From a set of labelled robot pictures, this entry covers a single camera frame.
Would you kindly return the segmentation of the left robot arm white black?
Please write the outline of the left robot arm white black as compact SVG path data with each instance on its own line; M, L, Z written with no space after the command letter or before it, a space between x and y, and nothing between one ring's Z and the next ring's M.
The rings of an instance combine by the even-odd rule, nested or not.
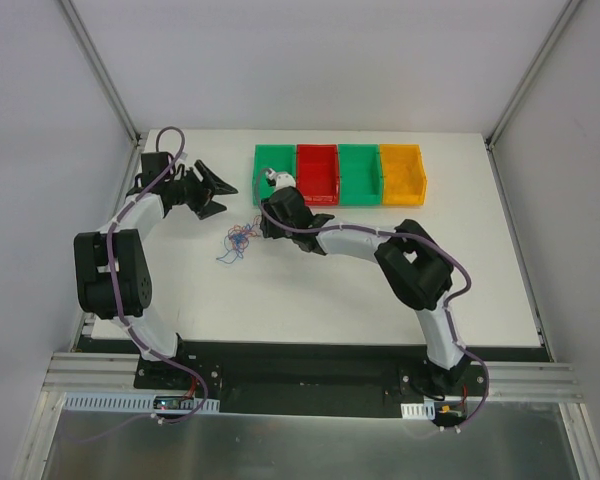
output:
M201 160L187 167L166 151L143 154L120 211L99 230L74 238L81 309L125 331L144 360L160 361L156 375L168 388L184 387L192 367L178 356L179 335L152 305L143 241L173 208L186 206L204 220L227 210L216 196L237 193Z

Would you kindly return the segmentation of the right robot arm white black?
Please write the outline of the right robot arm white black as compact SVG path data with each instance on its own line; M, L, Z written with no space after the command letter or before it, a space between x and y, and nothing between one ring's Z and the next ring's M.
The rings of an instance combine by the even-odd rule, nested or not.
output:
M307 253L343 255L378 265L397 299L417 316L426 341L421 392L453 394L466 381L468 354L450 311L450 301L469 291L467 270L441 249L422 226L405 220L392 231L343 223L314 214L299 190L283 187L257 201L266 238L287 238Z

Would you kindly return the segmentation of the green plastic bin left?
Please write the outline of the green plastic bin left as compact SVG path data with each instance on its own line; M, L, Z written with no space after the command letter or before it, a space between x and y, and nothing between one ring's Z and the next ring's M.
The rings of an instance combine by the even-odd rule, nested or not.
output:
M260 171L271 168L276 172L287 172L296 177L296 146L294 144L258 144L254 150L252 174L252 202L257 204L256 185L259 185L260 198L268 198L273 193L266 178L259 178Z

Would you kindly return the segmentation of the green plastic bin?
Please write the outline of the green plastic bin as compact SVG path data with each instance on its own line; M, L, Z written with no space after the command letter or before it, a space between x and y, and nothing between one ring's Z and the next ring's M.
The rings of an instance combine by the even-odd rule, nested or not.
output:
M340 206L382 204L383 171L377 144L339 144Z
M273 193L266 178L259 178L260 171L271 168L276 172L287 172L296 177L296 146L294 144L258 144L254 150L252 174L252 202L257 204L256 185L259 185L260 198L268 198Z

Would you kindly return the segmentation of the red plastic bin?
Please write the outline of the red plastic bin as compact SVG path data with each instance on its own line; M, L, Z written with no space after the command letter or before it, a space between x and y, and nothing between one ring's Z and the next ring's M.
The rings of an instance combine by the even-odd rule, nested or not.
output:
M298 144L296 184L308 205L339 203L340 173L335 144Z

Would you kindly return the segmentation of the green plastic bin right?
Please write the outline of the green plastic bin right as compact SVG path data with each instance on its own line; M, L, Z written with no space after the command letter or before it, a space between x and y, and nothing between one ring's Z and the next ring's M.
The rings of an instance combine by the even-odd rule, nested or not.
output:
M382 204L383 171L377 144L339 144L340 206Z

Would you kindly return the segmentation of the yellow plastic bin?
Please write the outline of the yellow plastic bin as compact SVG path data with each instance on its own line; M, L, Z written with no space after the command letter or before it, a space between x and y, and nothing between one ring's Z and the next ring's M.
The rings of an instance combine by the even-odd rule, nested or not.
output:
M427 177L419 145L380 144L383 174L382 204L420 207L424 204Z

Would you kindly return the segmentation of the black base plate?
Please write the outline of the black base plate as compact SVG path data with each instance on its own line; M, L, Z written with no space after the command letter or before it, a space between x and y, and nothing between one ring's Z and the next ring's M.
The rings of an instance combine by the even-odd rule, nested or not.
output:
M349 418L396 418L403 403L486 387L476 360L444 372L422 346L185 341L176 362L136 359L133 387L208 396L223 413Z

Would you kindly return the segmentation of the aluminium frame rail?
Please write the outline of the aluminium frame rail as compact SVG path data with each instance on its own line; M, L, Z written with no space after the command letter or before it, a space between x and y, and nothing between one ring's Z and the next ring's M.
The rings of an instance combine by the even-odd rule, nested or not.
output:
M127 392L134 389L137 354L55 353L44 391Z

